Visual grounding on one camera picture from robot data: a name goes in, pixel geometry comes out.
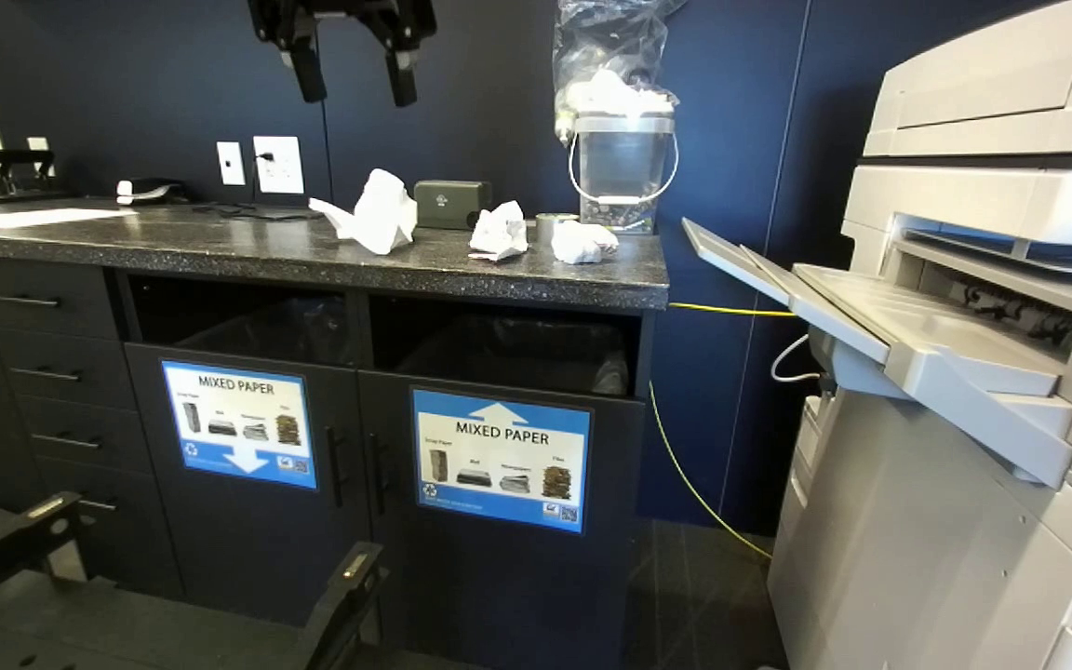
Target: copier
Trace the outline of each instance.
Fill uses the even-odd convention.
[[[1072,670],[1072,0],[883,84],[853,270],[695,255],[813,325],[769,602],[795,670]]]

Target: electrical outlet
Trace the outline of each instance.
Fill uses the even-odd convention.
[[[217,141],[217,168],[223,175],[223,187],[244,187],[238,141]]]
[[[254,136],[262,194],[305,194],[301,141],[294,136]]]

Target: drawer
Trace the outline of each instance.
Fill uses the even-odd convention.
[[[115,335],[103,275],[95,270],[0,265],[0,328]]]
[[[164,512],[148,481],[38,463],[33,495],[54,492],[83,495],[89,574],[134,592],[181,595]]]
[[[20,399],[131,406],[119,344],[38,339],[0,333],[4,375]]]
[[[38,457],[151,476],[146,435],[131,410],[27,399],[20,415],[30,455]]]

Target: dark floor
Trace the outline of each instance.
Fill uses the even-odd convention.
[[[780,670],[780,658],[765,562],[718,529],[648,526],[628,581],[621,668]]]

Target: wall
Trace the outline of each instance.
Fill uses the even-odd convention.
[[[687,0],[661,84],[680,93],[685,168],[661,201],[674,297],[753,302],[685,255],[695,218],[780,262],[836,262],[836,213],[883,70],[1000,19],[1000,0]],[[212,191],[212,141],[296,129],[314,194],[353,201],[370,168],[492,180],[533,208],[571,208],[550,138],[550,0],[437,0],[422,106],[389,108],[384,55],[325,24],[331,102],[296,102],[254,41],[244,0],[0,0],[0,126],[48,136],[62,175],[164,175]],[[724,519],[769,529],[800,392],[765,385],[789,325],[667,313],[660,396],[685,469]],[[695,519],[660,451],[645,512]]]

